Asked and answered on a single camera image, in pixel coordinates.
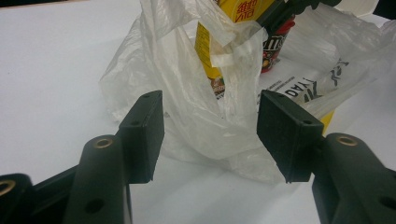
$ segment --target black plastic part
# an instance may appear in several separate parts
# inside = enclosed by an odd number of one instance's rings
[[[373,14],[387,18],[389,20],[396,20],[395,8],[395,0],[379,0]]]
[[[286,182],[306,182],[311,159],[322,139],[323,124],[287,96],[262,91],[257,135]]]
[[[77,168],[74,166],[34,185],[35,209],[31,215],[34,223],[62,223]]]
[[[32,182],[27,175],[0,176],[0,223],[29,223],[34,207]]]
[[[393,178],[394,178],[395,181],[396,181],[396,171],[390,170],[390,169],[388,169],[388,170],[390,171],[391,175],[393,176]]]
[[[121,140],[103,135],[81,155],[63,224],[132,223]]]
[[[289,0],[285,2],[275,0],[256,20],[266,29],[268,36],[273,35],[292,15],[303,13],[306,7],[317,8],[319,3],[334,7],[341,0]]]
[[[322,223],[394,223],[396,181],[359,138],[329,134],[323,143],[323,160],[332,185],[314,182],[314,197]]]
[[[163,143],[163,93],[142,95],[120,124],[116,133],[123,144],[130,184],[148,183]]]

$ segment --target white table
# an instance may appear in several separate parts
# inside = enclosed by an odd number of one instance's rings
[[[36,184],[78,164],[90,139],[115,133],[98,81],[139,13],[136,0],[0,8],[0,175]],[[394,170],[395,85],[374,82],[329,128],[363,139]],[[163,156],[154,181],[131,189],[137,224],[318,223],[311,183],[265,185]]]

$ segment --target yellow bottle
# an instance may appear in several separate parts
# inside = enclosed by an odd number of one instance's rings
[[[255,21],[275,0],[213,0],[233,22]],[[221,72],[210,62],[210,33],[198,23],[195,50],[204,66],[216,96],[222,97],[225,86]]]

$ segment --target plastic bag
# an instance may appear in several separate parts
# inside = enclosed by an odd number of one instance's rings
[[[318,43],[306,43],[304,35],[308,33],[292,34],[296,30],[292,29],[281,51],[281,63],[270,73],[259,76],[262,41],[266,34],[256,22],[234,24],[211,0],[151,0],[141,1],[141,6],[142,14],[134,22],[100,81],[111,114],[122,120],[140,95],[163,90],[165,138],[162,153],[183,161],[219,165],[244,177],[272,183],[283,180],[283,177],[256,134],[257,94],[261,89],[274,86],[269,85],[270,79],[274,81],[272,83],[279,83],[281,73],[286,77],[292,73],[309,72],[319,81],[337,65],[340,57],[349,60],[350,66],[354,61],[344,56],[339,48],[349,46],[354,40],[353,36],[347,36],[350,33],[348,29],[367,28],[359,26],[361,20],[342,14],[345,20],[351,21],[351,24],[341,27],[346,29],[343,33],[340,30],[345,36],[329,37],[332,41],[328,41],[329,38],[323,39],[327,27],[322,28],[318,32],[319,37],[315,38]],[[323,10],[336,16],[340,14],[332,8]],[[319,20],[316,18],[320,18],[318,12],[307,11],[306,20]],[[193,47],[193,29],[196,29],[198,20],[217,43],[217,47],[212,48],[215,50],[211,52],[211,61],[224,77],[226,90],[220,101],[217,101]],[[374,32],[375,28],[370,26],[370,29]],[[384,41],[381,35],[371,35],[368,39],[375,38],[372,41],[375,44],[381,45]],[[304,55],[311,56],[311,59],[296,59],[301,55],[297,52],[299,46],[294,46],[293,41],[299,40],[307,46],[312,44],[312,48],[304,50]],[[359,53],[349,55],[361,56]],[[370,73],[370,69],[366,66],[362,72]],[[287,84],[276,84],[277,87],[283,85],[277,90],[282,91],[288,87]],[[308,89],[312,86],[312,83],[306,86],[306,94],[309,95]],[[317,108],[315,101],[322,99],[325,98],[309,101],[306,108],[309,109],[310,105]]]
[[[382,28],[319,5],[295,19],[272,73],[260,87],[288,95],[323,118],[395,64],[395,21]]]

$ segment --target table surface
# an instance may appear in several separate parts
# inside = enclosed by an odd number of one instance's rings
[[[78,164],[90,139],[116,132],[98,81],[139,13],[136,0],[0,8],[0,175],[36,184]],[[370,84],[328,130],[363,139],[394,170],[395,85]],[[311,184],[268,185],[160,156],[154,181],[131,186],[134,223],[319,223]]]

